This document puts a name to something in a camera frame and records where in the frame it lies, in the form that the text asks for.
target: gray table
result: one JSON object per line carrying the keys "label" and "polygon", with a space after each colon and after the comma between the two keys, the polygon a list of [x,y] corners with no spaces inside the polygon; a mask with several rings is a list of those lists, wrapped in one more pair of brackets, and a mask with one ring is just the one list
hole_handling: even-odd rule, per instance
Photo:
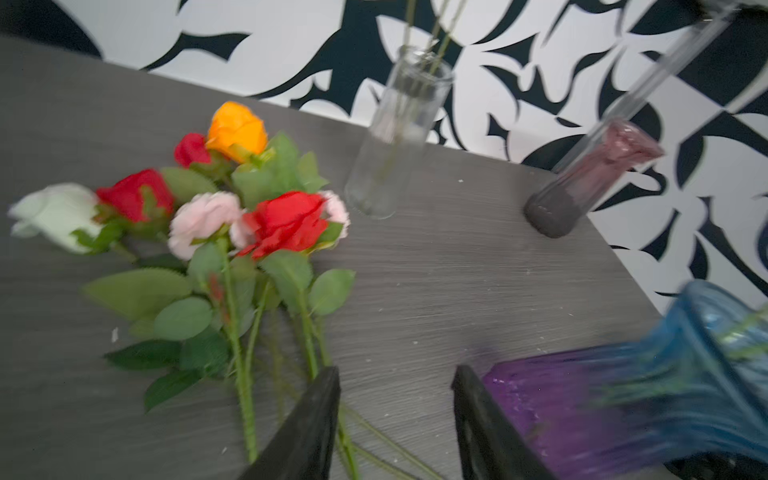
{"label": "gray table", "polygon": [[[171,165],[179,139],[205,132],[234,99],[17,39],[0,38],[0,58],[3,205],[47,184],[96,188]],[[237,100],[270,132],[284,129],[314,150],[341,189],[361,127]],[[658,319],[588,221],[560,240],[525,222],[522,202],[548,178],[429,146],[394,217],[353,215],[351,236],[315,258],[320,270],[358,272],[328,328],[346,401],[447,478],[460,477],[449,389],[456,364],[482,374],[500,360],[633,339]],[[111,343],[112,329],[126,324],[78,288],[125,270],[121,258],[73,256],[4,233],[0,261],[0,476],[237,477],[244,458],[231,391],[203,384],[144,415],[141,396],[156,375],[100,358],[130,342],[123,333]],[[274,402],[268,381],[256,388],[263,445]],[[353,436],[406,467],[366,432]],[[366,478],[388,478],[361,464]]]}

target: glass vase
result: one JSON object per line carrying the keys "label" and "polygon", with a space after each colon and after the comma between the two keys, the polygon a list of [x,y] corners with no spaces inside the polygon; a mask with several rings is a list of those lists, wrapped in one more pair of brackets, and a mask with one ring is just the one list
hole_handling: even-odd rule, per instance
{"label": "glass vase", "polygon": [[584,153],[600,141],[605,128],[615,118],[631,119],[648,103],[648,96],[667,78],[680,73],[710,43],[733,23],[740,9],[740,0],[698,0],[688,5],[698,7],[700,20],[687,31],[661,56],[659,61],[643,73],[627,93],[603,113],[603,119],[590,132],[583,136],[576,145],[552,168],[559,173],[571,164],[579,161]]}
{"label": "glass vase", "polygon": [[663,154],[659,144],[636,125],[614,119],[601,143],[528,199],[525,218],[547,237],[563,237],[625,171]]}
{"label": "glass vase", "polygon": [[378,219],[395,213],[452,81],[433,53],[400,51],[344,187],[348,204]]}
{"label": "glass vase", "polygon": [[695,280],[639,342],[499,363],[483,383],[560,480],[698,452],[768,462],[768,331],[750,314]]}

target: artificial flower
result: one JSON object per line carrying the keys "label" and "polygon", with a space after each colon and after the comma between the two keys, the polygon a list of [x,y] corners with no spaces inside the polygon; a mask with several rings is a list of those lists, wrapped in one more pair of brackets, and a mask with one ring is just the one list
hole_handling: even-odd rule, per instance
{"label": "artificial flower", "polygon": [[82,229],[98,237],[102,226],[91,218],[98,198],[78,184],[56,184],[36,191],[11,205],[8,216],[17,220],[11,235],[27,238],[42,233],[51,242],[72,253],[88,253],[72,232]]}
{"label": "artificial flower", "polygon": [[244,164],[266,147],[264,123],[248,107],[228,101],[214,114],[206,147]]}
{"label": "artificial flower", "polygon": [[157,206],[169,216],[174,212],[174,198],[163,177],[157,170],[142,170],[117,182],[114,187],[99,188],[96,194],[105,204],[111,205],[120,215],[131,222],[148,222],[144,213],[144,197],[141,188],[147,186],[154,194]]}
{"label": "artificial flower", "polygon": [[346,238],[347,230],[352,222],[349,221],[349,212],[346,211],[344,201],[331,190],[321,190],[317,193],[323,195],[323,198],[326,199],[324,211],[328,216],[328,220],[343,225],[339,234],[339,240]]}
{"label": "artificial flower", "polygon": [[315,244],[328,227],[323,213],[325,199],[322,195],[304,192],[288,192],[274,200],[261,202],[256,210],[244,214],[245,228],[251,233],[253,244],[240,252],[258,260],[276,250],[300,252]]}
{"label": "artificial flower", "polygon": [[[200,244],[195,239],[205,239],[216,233],[223,225],[232,225],[243,216],[240,199],[230,192],[199,194],[184,204],[170,222],[168,248],[182,260],[192,258]],[[237,249],[247,246],[246,237],[238,230],[230,232],[232,243]]]}
{"label": "artificial flower", "polygon": [[201,134],[186,134],[174,150],[176,163],[189,168],[192,163],[209,164],[210,154],[205,148],[205,137]]}

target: flower bouquet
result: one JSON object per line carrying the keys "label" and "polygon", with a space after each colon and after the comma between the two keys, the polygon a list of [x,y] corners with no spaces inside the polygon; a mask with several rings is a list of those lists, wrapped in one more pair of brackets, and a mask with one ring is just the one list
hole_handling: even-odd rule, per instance
{"label": "flower bouquet", "polygon": [[[12,233],[42,233],[80,254],[114,251],[132,270],[90,282],[84,292],[123,316],[141,339],[108,353],[121,369],[164,371],[144,393],[144,409],[202,379],[233,379],[249,462],[258,456],[253,414],[253,371],[274,382],[278,416],[283,394],[298,394],[281,369],[314,379],[331,358],[323,318],[346,301],[351,270],[316,275],[310,255],[334,248],[348,234],[344,203],[318,173],[315,155],[301,154],[283,133],[267,137],[263,122],[241,104],[215,113],[207,137],[188,134],[176,146],[178,167],[143,170],[99,188],[58,184],[29,194],[8,214]],[[124,237],[156,240],[170,253],[139,257]],[[278,335],[260,333],[267,310],[287,310],[306,368],[282,353]],[[271,365],[254,358],[268,347]],[[341,412],[390,445],[431,478],[434,470],[342,404]],[[355,445],[339,415],[336,445],[350,478],[358,478],[356,453],[394,473],[414,478]]]}

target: blue glass vase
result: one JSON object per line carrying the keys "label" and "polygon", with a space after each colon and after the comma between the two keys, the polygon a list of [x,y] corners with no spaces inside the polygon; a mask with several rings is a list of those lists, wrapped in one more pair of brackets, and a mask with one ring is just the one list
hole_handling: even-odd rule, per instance
{"label": "blue glass vase", "polygon": [[768,462],[768,330],[756,318],[695,280],[639,342],[499,363],[483,382],[560,480],[698,452]]}

